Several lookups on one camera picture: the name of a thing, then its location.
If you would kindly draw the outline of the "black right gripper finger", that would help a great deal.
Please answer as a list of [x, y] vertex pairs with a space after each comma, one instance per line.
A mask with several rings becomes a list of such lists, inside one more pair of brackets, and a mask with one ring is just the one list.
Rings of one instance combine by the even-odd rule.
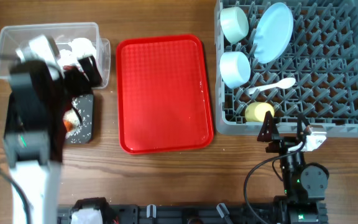
[[272, 142], [278, 141], [280, 134], [278, 132], [273, 115], [270, 111], [266, 112], [264, 122], [262, 124], [259, 135], [257, 136], [258, 142]]
[[298, 120], [297, 120], [297, 126], [296, 126], [296, 136], [299, 140], [303, 140], [304, 139], [304, 134], [303, 134], [303, 125], [305, 125], [306, 127], [310, 125], [309, 121], [307, 120], [307, 118], [302, 114], [299, 113], [298, 114]]

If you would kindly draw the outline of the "yellow plastic cup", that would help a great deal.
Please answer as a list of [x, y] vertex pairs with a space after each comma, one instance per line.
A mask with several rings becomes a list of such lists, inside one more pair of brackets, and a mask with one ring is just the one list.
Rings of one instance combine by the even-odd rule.
[[271, 104], [264, 102], [254, 102], [246, 108], [244, 116], [247, 122], [263, 122], [265, 119], [265, 114], [268, 111], [272, 116], [275, 116], [275, 111]]

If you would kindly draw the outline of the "white plastic spoon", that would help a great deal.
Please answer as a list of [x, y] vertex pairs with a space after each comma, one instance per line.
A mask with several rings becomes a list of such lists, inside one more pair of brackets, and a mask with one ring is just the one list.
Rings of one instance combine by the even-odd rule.
[[296, 79], [293, 77], [283, 78], [279, 82], [269, 84], [269, 85], [262, 85], [262, 86], [255, 86], [252, 88], [249, 88], [247, 93], [249, 95], [254, 94], [256, 91], [265, 91], [272, 88], [281, 88], [281, 89], [287, 89], [292, 87], [296, 83]]

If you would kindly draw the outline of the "orange carrot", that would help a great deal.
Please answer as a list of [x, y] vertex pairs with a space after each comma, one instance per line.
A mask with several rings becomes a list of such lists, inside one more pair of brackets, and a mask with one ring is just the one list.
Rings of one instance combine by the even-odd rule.
[[67, 132], [70, 132], [73, 129], [73, 124], [70, 121], [64, 120], [63, 121]]

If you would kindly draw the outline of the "light blue bowl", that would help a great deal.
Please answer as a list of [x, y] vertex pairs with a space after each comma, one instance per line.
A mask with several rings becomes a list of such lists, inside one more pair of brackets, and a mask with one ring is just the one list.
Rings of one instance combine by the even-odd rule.
[[223, 82], [230, 89], [246, 84], [250, 79], [250, 62], [243, 52], [224, 52], [219, 61]]

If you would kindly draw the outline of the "light blue plate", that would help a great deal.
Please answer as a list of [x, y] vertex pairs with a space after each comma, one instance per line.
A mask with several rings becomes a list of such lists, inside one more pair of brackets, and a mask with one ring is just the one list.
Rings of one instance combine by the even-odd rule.
[[293, 33], [293, 14], [282, 3], [272, 4], [262, 15], [253, 44], [256, 45], [254, 57], [259, 63], [270, 63], [286, 50]]

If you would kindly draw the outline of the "mint green bowl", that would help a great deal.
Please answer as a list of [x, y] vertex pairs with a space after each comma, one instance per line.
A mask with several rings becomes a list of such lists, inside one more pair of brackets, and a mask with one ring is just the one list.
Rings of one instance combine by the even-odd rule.
[[248, 18], [240, 7], [223, 9], [220, 21], [223, 34], [231, 44], [240, 42], [249, 33]]

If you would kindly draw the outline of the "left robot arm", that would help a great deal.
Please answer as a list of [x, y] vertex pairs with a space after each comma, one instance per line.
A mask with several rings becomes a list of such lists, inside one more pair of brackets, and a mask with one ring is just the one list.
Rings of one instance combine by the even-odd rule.
[[63, 146], [69, 130], [84, 122], [73, 100], [93, 97], [102, 78], [92, 55], [78, 67], [43, 60], [9, 69], [9, 96], [3, 145], [12, 184], [14, 223], [58, 223]]

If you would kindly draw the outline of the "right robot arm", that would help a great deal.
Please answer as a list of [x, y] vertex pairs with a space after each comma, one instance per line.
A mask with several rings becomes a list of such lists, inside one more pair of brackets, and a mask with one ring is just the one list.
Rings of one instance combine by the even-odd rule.
[[329, 171], [316, 162], [307, 163], [304, 153], [319, 148], [327, 139], [321, 125], [310, 124], [300, 114], [296, 136], [281, 136], [271, 112], [266, 112], [257, 140], [267, 142], [267, 153], [279, 156], [284, 195], [276, 196], [268, 215], [269, 223], [323, 223], [326, 221], [319, 208], [325, 199]]

